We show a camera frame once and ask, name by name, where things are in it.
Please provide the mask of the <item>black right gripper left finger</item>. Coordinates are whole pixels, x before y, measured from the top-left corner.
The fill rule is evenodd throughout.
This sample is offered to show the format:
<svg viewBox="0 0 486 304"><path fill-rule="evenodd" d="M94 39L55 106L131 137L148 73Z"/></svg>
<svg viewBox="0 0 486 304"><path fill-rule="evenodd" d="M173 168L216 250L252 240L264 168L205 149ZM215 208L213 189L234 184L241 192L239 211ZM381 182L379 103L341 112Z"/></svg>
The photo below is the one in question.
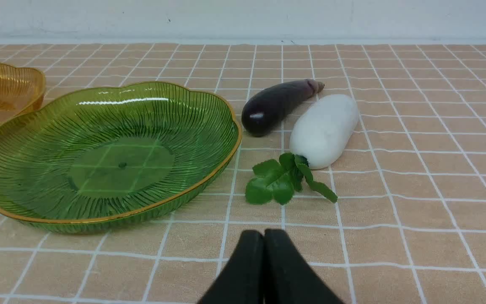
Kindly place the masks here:
<svg viewBox="0 0 486 304"><path fill-rule="evenodd" d="M262 304L264 237L255 230L241 233L237 246L199 304Z"/></svg>

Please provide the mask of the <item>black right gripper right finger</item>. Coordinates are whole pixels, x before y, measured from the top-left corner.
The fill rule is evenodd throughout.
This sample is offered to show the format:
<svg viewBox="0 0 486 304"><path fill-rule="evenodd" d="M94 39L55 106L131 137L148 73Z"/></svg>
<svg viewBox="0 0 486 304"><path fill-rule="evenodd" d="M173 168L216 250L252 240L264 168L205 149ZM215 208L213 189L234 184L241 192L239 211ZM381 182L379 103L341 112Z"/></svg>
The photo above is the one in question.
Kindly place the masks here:
<svg viewBox="0 0 486 304"><path fill-rule="evenodd" d="M343 304L305 261L286 231L266 229L264 284L267 304Z"/></svg>

